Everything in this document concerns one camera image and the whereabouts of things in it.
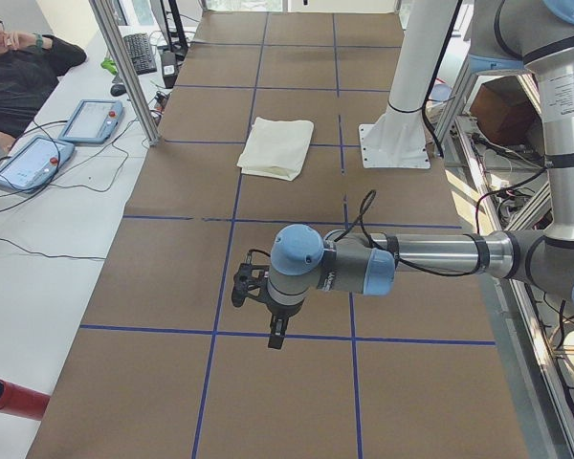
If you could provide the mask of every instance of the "cable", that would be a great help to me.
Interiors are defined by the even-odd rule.
[[[49,255],[47,253],[43,253],[42,251],[29,251],[28,249],[21,247],[19,244],[15,244],[9,239],[5,239],[3,237],[0,237],[0,241],[6,242],[7,244],[11,244],[12,246],[17,247],[19,250],[24,251],[25,253],[29,253],[30,255],[40,255],[44,256],[45,258],[69,258],[72,260],[92,260],[92,261],[103,261],[106,259],[102,258],[101,256]]]
[[[113,174],[113,178],[112,178],[110,184],[109,184],[106,188],[98,189],[98,188],[93,188],[93,187],[88,186],[88,185],[69,185],[69,186],[63,186],[63,185],[51,184],[51,186],[54,186],[54,187],[60,188],[60,189],[85,188],[85,189],[89,189],[90,191],[95,191],[96,193],[105,193],[105,192],[107,192],[108,190],[110,190],[110,189],[113,187],[113,185],[115,184],[115,181],[117,180],[117,177],[119,176],[120,171],[123,169],[123,166],[125,165],[125,162],[130,158],[129,153],[128,153],[126,150],[124,150],[123,148],[118,147],[118,146],[116,145],[116,142],[117,142],[117,140],[119,140],[119,139],[121,138],[121,136],[122,136],[123,134],[125,134],[125,133],[127,132],[127,130],[128,130],[128,129],[132,126],[132,124],[134,123],[134,121],[136,121],[136,120],[132,120],[131,122],[129,122],[129,123],[125,126],[125,129],[123,130],[123,132],[121,132],[112,142],[108,143],[100,152],[98,152],[98,153],[97,153],[96,155],[94,155],[93,157],[88,158],[88,160],[89,160],[89,159],[91,159],[91,158],[97,157],[98,154],[101,153],[102,151],[104,151],[104,149],[105,149],[106,147],[108,147],[108,146],[112,146],[112,147],[115,148],[116,150],[119,150],[120,152],[125,153],[125,158],[123,158],[123,160],[121,161],[121,163],[119,164],[119,166],[118,166],[117,169],[115,170],[115,174]],[[86,163],[88,160],[85,160],[84,162],[77,164],[77,166],[79,166],[79,165],[81,165],[81,164],[83,164],[83,163]]]
[[[193,17],[189,17],[189,16],[187,16],[186,14],[180,14],[180,15],[183,16],[183,17],[185,17],[186,19],[189,19],[190,21],[198,22],[198,23],[200,22],[199,19],[194,19]]]
[[[49,138],[49,140],[51,142],[53,142],[54,147],[55,147],[55,152],[57,153],[57,164],[55,165],[55,169],[54,169],[54,173],[51,174],[51,177],[49,177],[49,179],[47,179],[47,182],[50,183],[51,180],[55,177],[55,175],[57,175],[57,172],[59,171],[59,169],[61,168],[61,151],[59,149],[59,145],[57,145],[57,142],[55,142],[55,139],[53,137],[51,137],[51,135],[45,130],[44,127],[42,127],[41,125],[39,125],[38,123],[36,123],[36,121],[32,120],[32,122],[34,123],[34,125],[40,129],[43,134],[45,136],[47,136]]]
[[[544,292],[544,295],[542,296],[542,300],[544,301],[544,303],[546,303],[546,306],[548,306],[549,308],[551,308],[553,311],[555,311],[557,314],[559,314],[559,310],[553,306],[551,306],[551,304],[548,302],[548,300],[546,299],[546,292]],[[570,317],[565,317],[564,319],[568,322],[570,322],[572,325],[574,325],[574,320],[570,318]]]
[[[540,175],[542,175],[545,171],[546,171],[546,167],[543,167],[538,172],[536,172],[534,175],[532,175],[530,178],[523,180],[522,182],[519,182],[518,184],[515,184],[512,186],[507,186],[507,187],[502,188],[502,189],[496,189],[494,191],[489,191],[488,193],[483,194],[478,199],[478,201],[476,201],[476,206],[475,206],[476,234],[480,234],[480,222],[478,221],[478,213],[480,212],[480,204],[482,203],[482,201],[485,198],[492,196],[494,194],[499,194],[499,193],[504,192],[504,191],[509,190],[509,189],[517,189],[523,185],[529,184],[530,182],[533,182],[538,177],[540,177]]]
[[[17,208],[25,203],[27,203],[28,201],[30,201],[31,199],[35,198],[36,196],[38,196],[46,187],[48,184],[43,185],[39,190],[35,191],[32,195],[30,195],[29,197],[27,197],[26,199],[24,199],[23,201],[19,201],[17,204],[14,204],[12,206],[9,206],[7,208],[1,208],[0,209],[0,213],[2,212],[6,212],[7,210],[11,210],[12,208]]]
[[[383,248],[381,246],[379,246],[376,242],[374,242],[372,240],[372,236],[370,236],[368,234],[368,232],[366,231],[365,226],[364,226],[364,215],[366,212],[368,212],[368,210],[370,209],[370,206],[372,206],[372,202],[374,201],[374,198],[376,198],[376,189],[370,189],[367,192],[367,194],[364,196],[364,198],[362,199],[362,202],[360,203],[359,215],[355,218],[355,220],[353,220],[353,223],[351,223],[348,226],[348,228],[340,236],[338,236],[336,239],[334,239],[334,242],[338,242],[341,239],[343,239],[358,224],[360,224],[360,227],[362,228],[362,232],[364,233],[365,237],[367,238],[367,241],[370,244],[370,246],[375,248],[375,249],[383,250]]]
[[[19,141],[22,137],[37,131],[38,129],[42,129],[43,127],[48,127],[48,126],[52,126],[54,124],[66,124],[68,122],[68,120],[59,120],[59,121],[49,121],[49,122],[45,122],[43,124],[36,124],[36,127],[33,127],[32,129],[28,129],[25,132],[22,132],[21,134],[19,134],[16,138],[15,138],[15,142],[12,143],[11,148],[17,143],[17,141]]]
[[[115,146],[114,143],[115,143],[116,141],[118,141],[118,140],[123,136],[123,134],[125,134],[125,133],[127,132],[127,130],[132,126],[132,124],[134,124],[135,121],[138,121],[138,120],[131,120],[131,121],[125,126],[125,128],[123,129],[123,132],[121,132],[112,142],[107,143],[105,146],[103,146],[97,153],[93,154],[92,156],[90,156],[90,157],[87,158],[86,160],[81,161],[80,163],[75,164],[75,165],[69,167],[68,169],[64,170],[64,171],[62,172],[62,174],[61,174],[61,177],[63,177],[63,176],[66,175],[67,173],[69,173],[69,172],[75,170],[75,169],[76,169],[77,167],[79,167],[80,165],[83,165],[83,164],[87,163],[88,161],[91,161],[91,160],[93,160],[94,158],[97,158],[98,155],[101,154],[101,153],[102,153],[106,148],[108,148],[109,146],[111,146],[111,145],[112,145],[112,146]]]
[[[442,59],[444,58],[444,55],[447,52],[447,48],[449,48],[449,43],[451,42],[451,38],[453,36],[455,23],[457,22],[457,17],[459,16],[459,11],[461,10],[461,4],[462,1],[458,0],[457,4],[455,5],[455,11],[453,12],[453,17],[451,18],[451,24],[449,25],[447,34],[444,37],[444,43],[442,44],[440,56],[438,57],[438,60],[436,60],[436,66],[435,69],[433,70],[433,74],[431,75],[430,85],[428,86],[428,92],[426,93],[425,96],[426,101],[430,99],[431,90],[433,89],[436,78],[438,77],[438,72],[440,71],[440,66],[442,65]],[[425,112],[425,110],[423,110],[422,115],[423,115],[423,123],[430,131],[431,137],[433,138],[433,142],[435,143],[436,148],[438,149],[438,155],[440,156],[440,158],[444,158],[444,149],[442,148],[442,144],[440,143],[438,137],[435,134],[435,128],[431,124],[430,119],[428,118],[428,115]]]
[[[521,160],[521,161],[523,161],[527,164],[530,164],[534,167],[540,167],[539,164],[535,164],[535,163],[529,161],[527,158],[523,157],[521,154],[517,153],[515,150],[511,150],[510,148],[506,148],[505,146],[501,146],[501,145],[498,145],[497,143],[493,143],[493,142],[489,141],[489,139],[484,139],[478,133],[472,134],[472,140],[474,143],[479,143],[479,144],[484,145],[487,148],[495,151],[498,154],[498,156],[501,156],[502,158],[506,158],[508,155],[511,155],[511,156],[515,157],[514,159],[516,159],[516,160]]]
[[[249,251],[247,252],[247,256],[251,255],[252,253],[261,253],[262,255],[270,257],[269,253],[267,253],[266,251],[261,251],[260,249],[249,249]]]
[[[372,236],[367,232],[367,230],[365,229],[365,225],[364,225],[364,215],[366,212],[368,212],[368,210],[370,209],[370,206],[372,206],[372,202],[374,201],[374,198],[376,198],[376,189],[371,189],[367,192],[367,194],[362,199],[362,202],[360,204],[360,213],[358,214],[357,218],[355,218],[355,220],[353,220],[353,222],[348,226],[348,228],[345,231],[342,232],[342,234],[340,236],[338,236],[336,239],[334,239],[334,242],[338,242],[341,239],[343,239],[349,232],[351,232],[359,224],[360,228],[362,229],[362,232],[364,233],[364,235],[367,239],[367,242],[371,248],[378,249],[381,251],[386,250],[383,247],[381,247],[379,244],[377,244],[374,241],[374,239],[372,239]],[[405,260],[404,258],[401,258],[401,257],[398,257],[397,261],[404,263],[406,266],[413,268],[414,270],[421,271],[423,273],[439,275],[441,277],[462,277],[465,275],[471,275],[471,274],[478,273],[478,270],[480,269],[480,263],[478,262],[478,263],[476,263],[476,266],[471,271],[469,271],[467,273],[441,273],[441,272],[432,270],[430,268],[427,268],[425,266],[421,266],[421,265],[418,265],[418,264],[413,263],[411,261]]]
[[[555,346],[555,350],[559,350],[560,347],[563,346],[563,342],[565,341],[565,321],[563,317],[563,311],[565,311],[565,300],[562,301],[562,305],[559,307],[559,331],[560,331],[560,339],[557,346]]]

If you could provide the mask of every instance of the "folded towel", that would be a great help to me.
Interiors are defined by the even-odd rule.
[[[255,119],[238,167],[243,174],[294,180],[304,165],[313,129],[311,121]]]

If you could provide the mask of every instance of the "white pillar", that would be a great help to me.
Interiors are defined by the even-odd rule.
[[[389,93],[375,124],[360,126],[364,167],[429,168],[421,111],[458,0],[415,0]]]

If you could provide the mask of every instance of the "tablet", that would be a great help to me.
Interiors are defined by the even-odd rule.
[[[123,105],[118,100],[82,100],[58,138],[69,143],[104,143],[122,115]]]
[[[34,193],[48,183],[73,155],[71,143],[36,136],[0,166],[0,186]]]

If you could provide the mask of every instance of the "computer mouse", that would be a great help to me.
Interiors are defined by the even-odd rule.
[[[125,94],[124,84],[116,83],[113,86],[111,86],[111,96],[116,98],[117,96],[121,96],[122,94]]]

